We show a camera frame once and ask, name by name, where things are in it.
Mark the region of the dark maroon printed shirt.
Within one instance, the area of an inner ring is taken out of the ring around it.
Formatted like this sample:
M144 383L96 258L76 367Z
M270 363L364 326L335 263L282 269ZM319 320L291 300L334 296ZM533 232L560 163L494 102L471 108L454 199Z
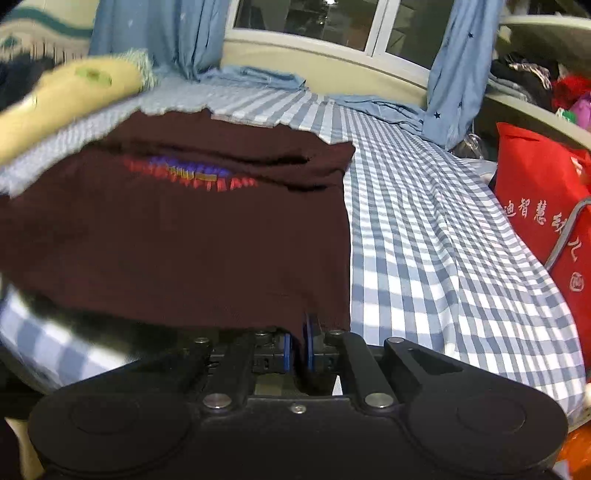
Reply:
M1 272L171 327L349 328L351 142L211 112L132 114L1 200Z

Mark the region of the dark clothes pile on shelf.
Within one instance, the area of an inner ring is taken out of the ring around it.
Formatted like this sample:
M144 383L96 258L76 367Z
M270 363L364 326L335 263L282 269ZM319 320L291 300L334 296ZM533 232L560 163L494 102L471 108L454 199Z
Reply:
M494 81L518 91L526 102L548 111L555 110L552 90L560 73L556 60L529 58L513 52L493 60L490 73Z

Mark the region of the red clothing on shelf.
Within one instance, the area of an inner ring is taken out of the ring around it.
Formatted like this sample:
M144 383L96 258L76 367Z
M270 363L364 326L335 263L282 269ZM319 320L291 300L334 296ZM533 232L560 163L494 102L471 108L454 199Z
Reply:
M552 106L555 110L569 110L581 96L591 90L591 80L587 77L569 74L553 83Z

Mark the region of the blue white checked bedsheet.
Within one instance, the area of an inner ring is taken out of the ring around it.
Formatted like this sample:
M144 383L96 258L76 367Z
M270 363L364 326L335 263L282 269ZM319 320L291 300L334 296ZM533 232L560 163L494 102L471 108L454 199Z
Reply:
M557 286L463 160L368 114L307 90L162 79L81 119L1 170L21 193L44 168L134 111L211 109L235 121L285 124L352 141L345 177L352 231L352 328L370 344L403 337L551 396L576 421L587 374Z

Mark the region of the red fabric tote bag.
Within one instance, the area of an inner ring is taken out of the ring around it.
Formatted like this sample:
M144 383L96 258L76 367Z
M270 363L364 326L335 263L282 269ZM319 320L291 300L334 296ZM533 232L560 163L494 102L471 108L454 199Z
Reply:
M574 206L590 197L590 152L509 123L497 124L494 193L534 256L545 264ZM574 317L590 369L590 206L549 272Z

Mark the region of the right blue curtain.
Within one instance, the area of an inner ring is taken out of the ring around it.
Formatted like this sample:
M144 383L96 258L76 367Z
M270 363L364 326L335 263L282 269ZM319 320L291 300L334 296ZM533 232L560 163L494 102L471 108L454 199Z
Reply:
M334 95L332 101L453 149L481 109L503 6L495 0L454 3L429 75L424 109L375 95Z

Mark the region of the blue curtain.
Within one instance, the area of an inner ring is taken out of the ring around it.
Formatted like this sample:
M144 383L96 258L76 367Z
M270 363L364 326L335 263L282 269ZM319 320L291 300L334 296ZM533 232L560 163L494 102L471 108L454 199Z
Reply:
M89 54L142 50L153 66L193 81L229 81L297 91L296 74L221 66L228 1L101 1Z
M453 149L481 109L503 6L495 0L454 3L429 75L424 109L375 95L334 95L332 101Z

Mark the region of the white framed window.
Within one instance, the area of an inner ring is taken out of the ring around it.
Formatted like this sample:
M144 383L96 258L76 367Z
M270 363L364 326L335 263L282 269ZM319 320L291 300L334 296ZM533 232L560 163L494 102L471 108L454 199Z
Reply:
M232 26L305 37L375 58L398 57L429 70L438 54L452 1L239 1Z

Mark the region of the left blue curtain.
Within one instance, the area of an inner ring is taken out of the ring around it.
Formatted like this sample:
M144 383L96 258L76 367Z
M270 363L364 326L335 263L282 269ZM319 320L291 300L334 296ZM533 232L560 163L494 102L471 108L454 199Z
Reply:
M221 66L228 1L101 1L89 54L142 50L153 66L193 81L229 81L297 91L296 74Z

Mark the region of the yellow plush pillow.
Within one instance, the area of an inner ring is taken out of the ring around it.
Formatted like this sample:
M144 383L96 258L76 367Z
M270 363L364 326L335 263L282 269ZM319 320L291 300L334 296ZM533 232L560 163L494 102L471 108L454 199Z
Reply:
M74 121L155 84L145 49L84 57L42 74L30 93L1 112L1 163L12 162Z

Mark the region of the pink handbag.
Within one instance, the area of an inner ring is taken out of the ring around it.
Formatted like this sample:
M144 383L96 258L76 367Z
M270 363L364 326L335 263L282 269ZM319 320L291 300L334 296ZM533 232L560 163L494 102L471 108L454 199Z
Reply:
M570 112L576 117L576 124L589 131L591 129L591 92L583 94L570 108Z

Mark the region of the cream patterned blanket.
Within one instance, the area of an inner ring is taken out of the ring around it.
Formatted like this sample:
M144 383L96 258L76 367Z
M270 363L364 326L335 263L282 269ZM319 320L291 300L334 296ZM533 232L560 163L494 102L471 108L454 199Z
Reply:
M1 60L27 54L56 63L88 54L98 0L22 1L1 20Z

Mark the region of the white curved shelf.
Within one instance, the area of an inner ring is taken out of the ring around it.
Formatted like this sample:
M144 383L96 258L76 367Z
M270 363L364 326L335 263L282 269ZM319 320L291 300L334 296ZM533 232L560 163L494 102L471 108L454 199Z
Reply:
M566 15L506 15L497 62L476 130L498 137L507 122L575 148L590 148L590 122L569 111L590 90L590 20Z

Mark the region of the grey metal chair frame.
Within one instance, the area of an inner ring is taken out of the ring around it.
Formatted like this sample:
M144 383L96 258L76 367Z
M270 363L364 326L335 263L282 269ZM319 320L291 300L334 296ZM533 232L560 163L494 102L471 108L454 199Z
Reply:
M552 251L550 252L548 259L546 260L546 262L544 264L544 267L548 272L550 272L553 269L554 265L556 264L560 255L562 254L562 251L566 247L566 245L569 241L570 235L576 226L576 222L577 222L578 217L580 216L581 212L586 207L588 207L590 205L591 205L591 197L586 197L586 198L580 200L574 206L573 210L571 211L571 213L566 221L566 224L563 228L562 233L559 235Z

